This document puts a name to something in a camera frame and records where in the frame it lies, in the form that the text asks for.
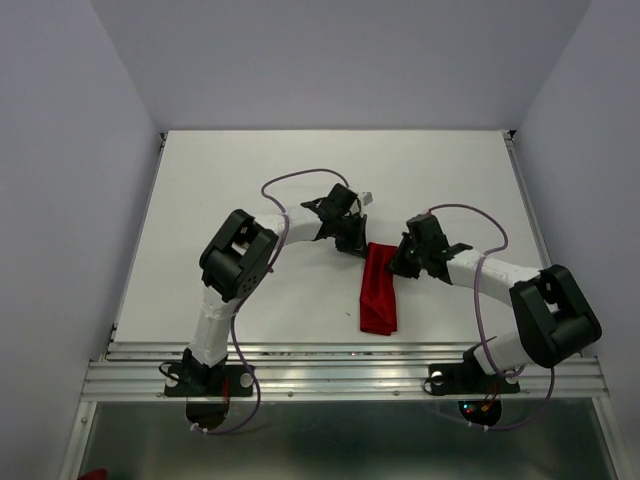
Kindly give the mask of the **red cloth napkin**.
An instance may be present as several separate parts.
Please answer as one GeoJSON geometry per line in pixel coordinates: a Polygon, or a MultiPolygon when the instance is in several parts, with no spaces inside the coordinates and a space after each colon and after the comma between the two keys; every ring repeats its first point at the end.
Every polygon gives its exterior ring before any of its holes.
{"type": "Polygon", "coordinates": [[[363,270],[359,297],[359,327],[368,334],[391,336],[397,332],[394,275],[387,268],[397,248],[371,242],[363,270]]]}

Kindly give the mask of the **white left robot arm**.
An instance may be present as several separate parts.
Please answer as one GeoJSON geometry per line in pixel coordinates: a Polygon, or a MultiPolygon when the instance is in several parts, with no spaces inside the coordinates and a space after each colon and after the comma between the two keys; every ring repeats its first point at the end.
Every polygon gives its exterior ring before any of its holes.
{"type": "Polygon", "coordinates": [[[364,207],[372,201],[369,192],[336,184],[327,196],[289,208],[280,205],[276,214],[255,217],[242,209],[229,214],[199,259],[203,302],[182,359],[191,386],[202,394],[221,386],[219,365],[227,358],[232,319],[285,246],[332,239],[338,251],[366,256],[364,207]]]}

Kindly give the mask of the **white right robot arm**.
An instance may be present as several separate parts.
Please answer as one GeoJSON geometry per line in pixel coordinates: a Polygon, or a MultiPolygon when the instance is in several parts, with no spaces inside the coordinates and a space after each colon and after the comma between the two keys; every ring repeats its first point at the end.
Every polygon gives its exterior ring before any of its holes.
{"type": "Polygon", "coordinates": [[[417,279],[426,272],[443,283],[473,291],[480,342],[454,365],[466,387],[482,390],[496,375],[513,376],[528,365],[551,369],[601,338],[600,322],[566,267],[554,264],[536,269],[492,259],[492,253],[508,246],[507,237],[485,253],[464,243],[451,244],[431,212],[409,219],[406,227],[388,264],[393,274],[417,279]],[[481,318],[482,294],[512,309],[512,332],[487,337],[481,318]]]}

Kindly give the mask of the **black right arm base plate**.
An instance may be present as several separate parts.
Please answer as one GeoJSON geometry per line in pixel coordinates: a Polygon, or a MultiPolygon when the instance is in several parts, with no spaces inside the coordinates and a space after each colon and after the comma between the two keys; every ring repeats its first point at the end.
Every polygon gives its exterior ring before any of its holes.
{"type": "Polygon", "coordinates": [[[518,382],[509,383],[496,374],[486,374],[480,367],[465,363],[436,363],[428,367],[423,390],[432,396],[517,394],[518,382]]]}

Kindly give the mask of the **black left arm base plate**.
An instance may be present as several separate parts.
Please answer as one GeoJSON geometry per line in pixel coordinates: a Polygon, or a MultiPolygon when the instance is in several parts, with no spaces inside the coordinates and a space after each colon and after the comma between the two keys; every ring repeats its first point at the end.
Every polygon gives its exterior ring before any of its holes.
{"type": "Polygon", "coordinates": [[[254,393],[253,379],[242,365],[214,367],[201,378],[180,362],[163,362],[158,370],[165,378],[164,395],[169,398],[248,398],[254,393]]]}

